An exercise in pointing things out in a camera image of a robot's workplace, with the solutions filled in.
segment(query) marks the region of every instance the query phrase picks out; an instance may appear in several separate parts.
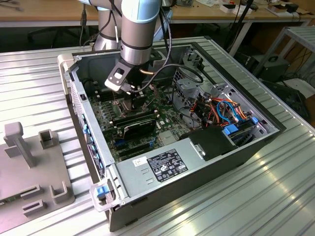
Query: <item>metal rack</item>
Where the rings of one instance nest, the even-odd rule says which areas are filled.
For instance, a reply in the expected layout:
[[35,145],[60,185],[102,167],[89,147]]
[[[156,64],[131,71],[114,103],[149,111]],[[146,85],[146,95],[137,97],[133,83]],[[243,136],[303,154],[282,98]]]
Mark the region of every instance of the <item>metal rack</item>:
[[[309,49],[310,51],[315,52],[315,27],[285,27],[282,29],[276,40],[270,46],[263,60],[258,64],[256,69],[254,70],[253,72],[254,76],[257,76],[259,74],[264,64],[267,62],[267,60],[270,58],[270,56],[273,54],[275,49],[282,42],[283,38],[286,35],[289,36],[291,40],[281,51],[279,57],[283,58],[287,54],[289,49],[292,47],[294,42],[298,42],[305,48]],[[306,71],[309,71],[314,66],[315,61],[308,66]]]
[[[94,210],[92,184],[64,99],[57,56],[89,51],[63,48],[0,54],[0,132],[18,119],[31,136],[44,127],[58,133],[76,200],[10,235],[315,235],[315,130],[214,41],[197,42],[287,130],[248,162],[110,233],[104,213]],[[204,70],[217,82],[218,73]]]

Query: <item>warning label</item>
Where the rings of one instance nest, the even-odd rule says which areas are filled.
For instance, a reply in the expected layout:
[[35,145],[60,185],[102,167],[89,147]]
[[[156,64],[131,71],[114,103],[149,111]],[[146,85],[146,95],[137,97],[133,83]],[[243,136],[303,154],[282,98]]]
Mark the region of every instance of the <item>warning label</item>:
[[175,149],[147,159],[159,182],[164,182],[188,170]]

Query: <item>blue wire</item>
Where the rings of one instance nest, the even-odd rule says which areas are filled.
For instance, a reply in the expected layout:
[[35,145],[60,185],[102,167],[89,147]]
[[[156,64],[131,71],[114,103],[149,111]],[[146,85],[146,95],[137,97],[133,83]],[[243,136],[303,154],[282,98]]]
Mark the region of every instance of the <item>blue wire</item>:
[[227,118],[225,118],[224,116],[221,115],[221,112],[220,112],[220,103],[221,103],[221,102],[219,102],[219,103],[217,104],[217,112],[218,112],[219,117],[221,117],[223,120],[226,120],[229,124],[231,124],[231,122],[230,122],[229,119],[227,119]]
[[231,103],[227,102],[227,101],[221,101],[217,104],[217,112],[218,112],[218,115],[223,119],[223,120],[226,120],[228,121],[229,124],[231,124],[230,120],[225,118],[224,116],[222,116],[221,112],[220,112],[220,103],[226,103],[232,110],[233,114],[235,115],[235,117],[238,119],[238,120],[243,120],[234,110],[233,106]]
[[232,109],[234,115],[236,116],[236,118],[237,118],[238,120],[243,120],[243,119],[235,112],[235,109],[234,109],[233,105],[232,105],[230,102],[226,102],[226,101],[224,101],[224,102],[227,103],[227,104],[230,106],[230,108]]

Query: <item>electronic equipment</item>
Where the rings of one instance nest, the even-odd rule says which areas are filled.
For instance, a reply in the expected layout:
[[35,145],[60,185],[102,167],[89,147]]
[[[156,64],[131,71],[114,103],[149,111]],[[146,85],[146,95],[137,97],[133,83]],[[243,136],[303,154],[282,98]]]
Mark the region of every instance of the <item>electronic equipment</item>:
[[296,10],[299,8],[298,4],[292,3],[292,4],[286,4],[285,7],[287,8],[287,12],[293,13],[296,12]]
[[176,0],[178,6],[192,6],[193,0]]
[[[164,47],[153,49],[149,71],[167,55]],[[197,43],[173,45],[171,58],[185,68],[164,69],[130,109],[125,93],[104,84],[119,50],[59,56],[61,74],[70,78],[70,113],[84,133],[91,175],[98,176],[90,193],[110,231],[244,164],[285,130]],[[222,83],[204,71],[207,65]]]
[[[263,58],[264,55],[251,56],[247,60],[245,68],[249,72],[253,73]],[[289,66],[290,63],[287,60],[279,57],[276,54],[273,54],[264,64],[264,67],[258,73],[257,77],[273,83],[279,82],[280,76],[282,76],[287,71]]]

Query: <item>chair leg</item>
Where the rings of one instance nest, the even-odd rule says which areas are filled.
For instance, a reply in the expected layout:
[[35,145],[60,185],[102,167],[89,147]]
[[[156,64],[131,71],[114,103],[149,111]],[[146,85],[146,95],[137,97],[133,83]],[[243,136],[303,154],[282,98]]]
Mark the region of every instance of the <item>chair leg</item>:
[[59,34],[60,34],[60,29],[57,29],[57,31],[55,33],[55,36],[54,36],[54,39],[53,39],[53,42],[51,43],[51,47],[50,48],[54,48]]

